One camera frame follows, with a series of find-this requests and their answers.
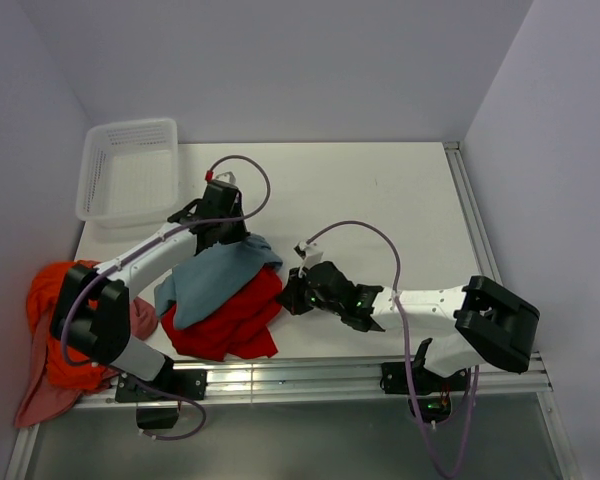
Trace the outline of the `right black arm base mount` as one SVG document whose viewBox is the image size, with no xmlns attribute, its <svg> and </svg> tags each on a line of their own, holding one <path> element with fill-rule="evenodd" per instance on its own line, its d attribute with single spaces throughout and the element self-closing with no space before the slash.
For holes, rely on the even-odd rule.
<svg viewBox="0 0 600 480">
<path fill-rule="evenodd" d="M 470 373 L 461 370 L 451 377 L 443 378 L 423 367 L 413 367 L 413 383 L 418 405 L 424 422 L 441 422 L 453 413 L 451 394 L 470 390 Z M 381 390 L 388 395 L 409 395 L 406 367 L 403 362 L 381 364 Z"/>
</svg>

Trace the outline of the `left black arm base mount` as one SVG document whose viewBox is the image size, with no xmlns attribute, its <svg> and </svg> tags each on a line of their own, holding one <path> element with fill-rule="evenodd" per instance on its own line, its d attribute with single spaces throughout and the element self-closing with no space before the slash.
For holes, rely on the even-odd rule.
<svg viewBox="0 0 600 480">
<path fill-rule="evenodd" d="M 136 425 L 141 434 L 162 441 L 180 440 L 197 434 L 205 426 L 207 413 L 200 401 L 205 397 L 206 386 L 205 369 L 176 369 L 164 381 L 152 382 L 123 374 L 114 401 L 136 406 Z M 197 425 L 187 433 L 167 434 L 180 420 L 185 405 L 199 412 Z"/>
</svg>

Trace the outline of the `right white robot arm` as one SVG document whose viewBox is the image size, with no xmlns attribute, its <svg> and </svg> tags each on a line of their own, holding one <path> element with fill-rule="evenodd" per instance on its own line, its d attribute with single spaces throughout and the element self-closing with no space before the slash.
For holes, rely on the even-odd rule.
<svg viewBox="0 0 600 480">
<path fill-rule="evenodd" d="M 423 339 L 411 369 L 426 390 L 480 364 L 527 372 L 540 319 L 535 306 L 485 276 L 448 289 L 395 292 L 355 284 L 330 261 L 292 269 L 276 300 L 294 316 L 321 310 L 358 332 L 417 333 Z"/>
</svg>

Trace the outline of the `red t shirt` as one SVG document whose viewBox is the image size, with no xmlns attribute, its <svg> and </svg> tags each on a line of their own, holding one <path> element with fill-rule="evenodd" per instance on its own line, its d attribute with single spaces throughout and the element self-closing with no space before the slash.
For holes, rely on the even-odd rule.
<svg viewBox="0 0 600 480">
<path fill-rule="evenodd" d="M 281 311 L 276 296 L 282 282 L 271 267 L 259 273 L 216 312 L 183 330 L 175 328 L 178 307 L 161 317 L 161 325 L 176 352 L 183 356 L 222 362 L 228 355 L 241 359 L 271 358 L 278 348 L 269 324 Z"/>
</svg>

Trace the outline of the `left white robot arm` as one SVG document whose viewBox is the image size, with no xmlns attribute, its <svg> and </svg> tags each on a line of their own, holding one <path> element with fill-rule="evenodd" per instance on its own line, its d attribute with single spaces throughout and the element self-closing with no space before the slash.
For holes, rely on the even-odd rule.
<svg viewBox="0 0 600 480">
<path fill-rule="evenodd" d="M 95 363 L 133 376 L 152 399 L 170 395 L 173 360 L 132 334 L 131 303 L 168 270 L 220 241 L 235 242 L 246 235 L 241 191 L 212 180 L 200 199 L 171 215 L 128 252 L 94 267 L 71 267 L 51 323 L 65 363 Z"/>
</svg>

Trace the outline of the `blue grey t shirt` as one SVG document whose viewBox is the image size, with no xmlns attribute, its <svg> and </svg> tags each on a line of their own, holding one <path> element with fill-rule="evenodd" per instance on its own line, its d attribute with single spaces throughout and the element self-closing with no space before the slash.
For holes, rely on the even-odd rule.
<svg viewBox="0 0 600 480">
<path fill-rule="evenodd" d="M 184 330 L 211 316 L 262 268 L 279 271 L 282 266 L 282 258 L 260 235 L 237 243 L 216 243 L 176 265 L 155 287 L 155 312 L 163 317 L 175 307 L 173 326 Z"/>
</svg>

